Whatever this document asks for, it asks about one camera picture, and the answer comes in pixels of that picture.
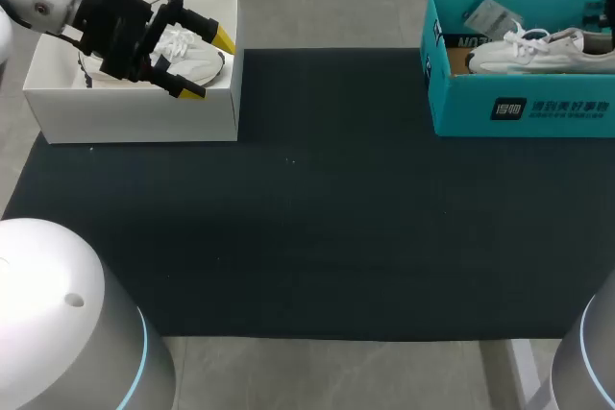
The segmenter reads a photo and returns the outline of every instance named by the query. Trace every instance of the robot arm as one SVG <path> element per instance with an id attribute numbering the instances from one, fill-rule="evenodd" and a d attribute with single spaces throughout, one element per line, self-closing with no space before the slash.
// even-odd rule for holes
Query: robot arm
<path id="1" fill-rule="evenodd" d="M 169 62 L 152 65 L 150 53 L 168 24 L 179 23 L 204 41 L 234 54 L 234 43 L 217 21 L 184 8 L 183 0 L 167 0 L 154 19 L 143 0 L 0 0 L 17 24 L 65 40 L 85 55 L 103 60 L 101 71 L 116 79 L 145 81 L 171 96 L 205 96 L 205 90 L 182 76 L 168 74 Z M 80 40 L 64 36 L 65 26 L 81 31 Z"/>

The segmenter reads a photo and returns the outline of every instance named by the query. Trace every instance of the white shoe box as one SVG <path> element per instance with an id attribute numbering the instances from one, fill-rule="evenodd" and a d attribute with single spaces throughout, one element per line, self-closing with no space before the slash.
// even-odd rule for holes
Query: white shoe box
<path id="1" fill-rule="evenodd" d="M 237 141 L 243 70 L 238 0 L 184 0 L 184 7 L 217 20 L 236 45 L 234 56 L 225 54 L 221 74 L 206 85 L 204 100 L 176 99 L 151 84 L 128 81 L 86 88 L 78 50 L 43 35 L 23 91 L 47 141 Z"/>

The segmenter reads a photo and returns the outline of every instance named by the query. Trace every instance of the blue light ring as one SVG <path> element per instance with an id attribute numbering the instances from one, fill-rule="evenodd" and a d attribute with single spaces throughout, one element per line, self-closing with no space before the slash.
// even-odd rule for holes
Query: blue light ring
<path id="1" fill-rule="evenodd" d="M 596 389 L 598 389 L 600 394 L 603 396 L 604 400 L 606 400 L 608 402 L 608 404 L 611 406 L 611 408 L 615 410 L 615 401 L 613 401 L 613 399 L 606 392 L 606 390 L 604 389 L 604 387 L 602 386 L 602 384 L 598 380 L 598 377 L 594 373 L 594 369 L 592 369 L 592 366 L 589 363 L 589 358 L 587 357 L 587 351 L 585 350 L 585 337 L 584 337 L 584 334 L 583 334 L 583 329 L 585 327 L 585 315 L 587 314 L 587 311 L 589 310 L 589 305 L 592 303 L 594 298 L 596 298 L 596 296 L 594 296 L 589 301 L 589 303 L 587 303 L 587 306 L 585 306 L 585 310 L 583 311 L 583 315 L 580 318 L 580 328 L 579 328 L 580 353 L 583 356 L 583 362 L 585 362 L 585 367 L 587 368 L 587 372 L 589 373 L 589 376 L 592 378 L 592 381 L 594 382 L 594 385 L 596 386 Z"/>
<path id="2" fill-rule="evenodd" d="M 138 366 L 138 371 L 136 372 L 135 380 L 131 385 L 131 388 L 126 393 L 126 396 L 122 399 L 121 403 L 117 406 L 117 410 L 124 410 L 124 407 L 128 404 L 128 401 L 133 396 L 135 392 L 136 386 L 138 385 L 141 376 L 143 375 L 143 370 L 145 369 L 145 359 L 147 358 L 147 326 L 145 325 L 145 318 L 143 317 L 143 313 L 139 308 L 136 309 L 138 311 L 139 316 L 141 316 L 141 323 L 143 324 L 143 353 L 141 354 L 141 363 Z"/>

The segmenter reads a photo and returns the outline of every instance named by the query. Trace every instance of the shoelace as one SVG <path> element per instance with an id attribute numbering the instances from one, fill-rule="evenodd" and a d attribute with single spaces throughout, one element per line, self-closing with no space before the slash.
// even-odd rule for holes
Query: shoelace
<path id="1" fill-rule="evenodd" d="M 154 53 L 164 55 L 168 60 L 183 57 L 194 40 L 194 33 L 190 31 L 168 29 L 162 33 Z"/>
<path id="2" fill-rule="evenodd" d="M 516 57 L 523 57 L 526 53 L 530 53 L 534 55 L 537 50 L 541 52 L 549 51 L 549 44 L 545 40 L 545 37 L 549 36 L 549 32 L 544 29 L 530 29 L 529 31 L 525 31 L 521 24 L 517 21 L 514 21 L 517 25 L 517 32 L 513 33 L 512 31 L 508 31 L 504 34 L 504 40 L 508 43 L 511 43 L 513 46 L 513 54 Z M 544 34 L 545 37 L 542 38 L 524 38 L 528 34 L 540 33 Z"/>

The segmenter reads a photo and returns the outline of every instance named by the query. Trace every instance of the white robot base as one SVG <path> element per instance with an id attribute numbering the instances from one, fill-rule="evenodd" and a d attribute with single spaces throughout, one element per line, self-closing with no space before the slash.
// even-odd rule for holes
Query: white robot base
<path id="1" fill-rule="evenodd" d="M 0 408 L 170 410 L 173 360 L 74 232 L 0 222 Z"/>

